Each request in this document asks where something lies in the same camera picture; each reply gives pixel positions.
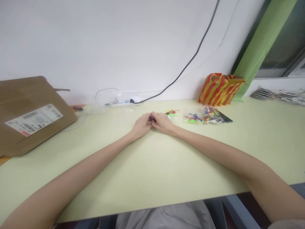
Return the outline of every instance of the red and yellow striped bag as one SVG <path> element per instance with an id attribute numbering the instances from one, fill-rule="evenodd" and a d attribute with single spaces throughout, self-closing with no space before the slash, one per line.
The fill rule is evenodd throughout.
<path id="1" fill-rule="evenodd" d="M 198 102 L 216 107 L 228 105 L 245 82 L 240 76 L 209 74 L 199 94 Z"/>

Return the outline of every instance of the black cable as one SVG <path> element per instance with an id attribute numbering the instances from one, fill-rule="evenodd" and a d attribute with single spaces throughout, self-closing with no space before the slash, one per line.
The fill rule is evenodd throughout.
<path id="1" fill-rule="evenodd" d="M 212 24 L 212 22 L 213 22 L 213 19 L 214 19 L 214 16 L 215 16 L 215 13 L 216 13 L 216 10 L 217 10 L 217 7 L 218 7 L 219 2 L 220 2 L 220 0 L 217 0 L 217 3 L 216 3 L 216 6 L 215 6 L 215 9 L 214 9 L 214 12 L 213 12 L 211 21 L 210 21 L 210 23 L 209 23 L 209 26 L 207 27 L 206 32 L 204 33 L 204 35 L 203 35 L 203 37 L 202 37 L 202 39 L 201 39 L 201 42 L 200 42 L 200 44 L 199 44 L 199 46 L 198 46 L 198 49 L 197 49 L 195 55 L 194 55 L 194 56 L 191 58 L 191 60 L 187 63 L 187 65 L 184 67 L 184 69 L 183 69 L 182 72 L 179 74 L 179 76 L 178 76 L 170 85 L 168 85 L 162 92 L 160 92 L 159 94 L 154 95 L 154 96 L 152 96 L 152 97 L 150 97 L 150 98 L 148 98 L 148 99 L 145 99 L 145 100 L 143 100 L 143 101 L 141 101 L 141 102 L 134 102 L 133 99 L 131 99 L 131 100 L 130 100 L 131 103 L 135 103 L 135 104 L 137 104 L 137 103 L 143 103 L 143 102 L 145 102 L 145 101 L 147 101 L 147 100 L 150 100 L 150 99 L 152 99 L 152 98 L 154 98 L 154 97 L 157 97 L 158 95 L 161 95 L 161 94 L 162 94 L 166 89 L 168 89 L 171 85 L 173 85 L 174 82 L 177 81 L 177 79 L 179 79 L 179 77 L 180 77 L 181 74 L 184 72 L 184 70 L 189 66 L 189 64 L 192 62 L 192 60 L 197 56 L 197 53 L 199 52 L 199 49 L 200 49 L 200 47 L 201 47 L 201 44 L 202 44 L 204 38 L 206 37 L 206 35 L 207 35 L 207 33 L 208 33 L 208 31 L 209 31 L 209 29 L 210 29 L 210 27 L 211 27 L 211 24 Z"/>

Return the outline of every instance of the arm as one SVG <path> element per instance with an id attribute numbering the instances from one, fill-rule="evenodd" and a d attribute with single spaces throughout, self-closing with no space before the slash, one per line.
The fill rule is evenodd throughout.
<path id="1" fill-rule="evenodd" d="M 64 207 L 126 146 L 150 130 L 149 116 L 149 113 L 142 115 L 127 135 L 83 159 L 36 191 L 9 215 L 0 228 L 52 228 Z"/>
<path id="2" fill-rule="evenodd" d="M 214 139 L 175 126 L 164 114 L 152 112 L 152 126 L 184 140 L 198 151 L 234 171 L 248 186 L 271 222 L 305 219 L 305 200 L 271 168 L 251 155 Z"/>

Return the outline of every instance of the light green desk surface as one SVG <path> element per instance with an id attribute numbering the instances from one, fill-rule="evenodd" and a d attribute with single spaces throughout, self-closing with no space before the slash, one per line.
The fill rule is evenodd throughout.
<path id="1" fill-rule="evenodd" d="M 153 101 L 88 115 L 30 153 L 0 166 L 0 224 L 50 180 L 131 130 L 143 113 L 180 109 L 173 119 L 190 131 L 232 145 L 269 165 L 288 184 L 305 181 L 305 108 L 250 97 L 219 110 L 233 123 L 182 123 L 194 100 Z M 70 128 L 79 125 L 82 118 Z M 60 215 L 58 222 L 104 216 L 247 191 L 228 169 L 185 142 L 152 129 L 128 146 Z"/>

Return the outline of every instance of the person's left hand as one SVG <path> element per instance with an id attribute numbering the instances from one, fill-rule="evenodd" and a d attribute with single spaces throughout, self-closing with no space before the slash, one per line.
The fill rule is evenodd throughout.
<path id="1" fill-rule="evenodd" d="M 133 129 L 130 131 L 134 140 L 143 137 L 152 127 L 151 123 L 148 123 L 150 113 L 146 113 L 138 118 Z"/>

